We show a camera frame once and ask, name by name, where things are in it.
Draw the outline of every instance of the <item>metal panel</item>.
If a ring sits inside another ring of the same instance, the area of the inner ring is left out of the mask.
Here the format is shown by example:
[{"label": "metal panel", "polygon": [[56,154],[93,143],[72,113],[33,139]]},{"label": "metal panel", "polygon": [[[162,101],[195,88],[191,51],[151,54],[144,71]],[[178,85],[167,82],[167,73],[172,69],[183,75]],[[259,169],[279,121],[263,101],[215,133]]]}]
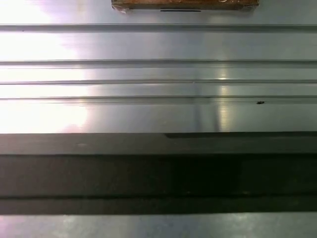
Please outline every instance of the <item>metal panel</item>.
[{"label": "metal panel", "polygon": [[0,133],[315,131],[316,5],[1,1]]},{"label": "metal panel", "polygon": [[2,216],[6,238],[316,237],[316,213],[191,216]]}]

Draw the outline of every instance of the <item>brown box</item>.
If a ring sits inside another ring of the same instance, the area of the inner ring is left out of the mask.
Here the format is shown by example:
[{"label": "brown box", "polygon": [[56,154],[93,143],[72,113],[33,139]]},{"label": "brown box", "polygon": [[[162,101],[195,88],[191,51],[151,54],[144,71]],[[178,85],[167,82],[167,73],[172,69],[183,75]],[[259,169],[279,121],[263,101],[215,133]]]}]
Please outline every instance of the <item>brown box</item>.
[{"label": "brown box", "polygon": [[258,5],[259,0],[112,0],[114,9],[246,10]]}]

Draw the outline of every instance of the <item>black strip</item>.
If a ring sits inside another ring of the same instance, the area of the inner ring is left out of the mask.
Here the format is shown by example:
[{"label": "black strip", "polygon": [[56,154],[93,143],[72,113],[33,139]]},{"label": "black strip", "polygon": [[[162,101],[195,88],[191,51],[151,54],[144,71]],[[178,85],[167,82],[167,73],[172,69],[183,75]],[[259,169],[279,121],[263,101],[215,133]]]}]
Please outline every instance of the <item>black strip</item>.
[{"label": "black strip", "polygon": [[0,214],[317,211],[315,154],[0,156]]}]

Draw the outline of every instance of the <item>horizontal groove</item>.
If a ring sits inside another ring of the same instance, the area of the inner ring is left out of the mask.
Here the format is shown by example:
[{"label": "horizontal groove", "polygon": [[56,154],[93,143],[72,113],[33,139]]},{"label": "horizontal groove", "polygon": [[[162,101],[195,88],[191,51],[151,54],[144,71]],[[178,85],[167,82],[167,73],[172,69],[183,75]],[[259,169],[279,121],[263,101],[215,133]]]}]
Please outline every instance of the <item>horizontal groove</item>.
[{"label": "horizontal groove", "polygon": [[105,79],[105,80],[37,80],[37,81],[0,81],[1,85],[107,85],[107,84],[214,84],[215,86],[239,86],[239,84],[259,85],[259,84],[317,84],[316,79]]},{"label": "horizontal groove", "polygon": [[213,25],[213,24],[17,24],[0,25],[12,32],[246,32],[313,33],[317,25]]},{"label": "horizontal groove", "polygon": [[9,60],[1,67],[54,68],[171,68],[171,67],[259,67],[259,68],[316,68],[317,60],[218,60],[218,59],[97,59],[97,60]]}]

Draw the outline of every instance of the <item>wooden object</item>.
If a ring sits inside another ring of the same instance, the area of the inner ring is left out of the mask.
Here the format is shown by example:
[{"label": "wooden object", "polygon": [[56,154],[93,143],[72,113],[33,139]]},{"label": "wooden object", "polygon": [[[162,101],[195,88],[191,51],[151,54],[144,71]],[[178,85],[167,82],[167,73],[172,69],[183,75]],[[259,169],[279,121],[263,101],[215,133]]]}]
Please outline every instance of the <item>wooden object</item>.
[{"label": "wooden object", "polygon": [[112,0],[115,9],[248,10],[258,5],[259,0]]}]

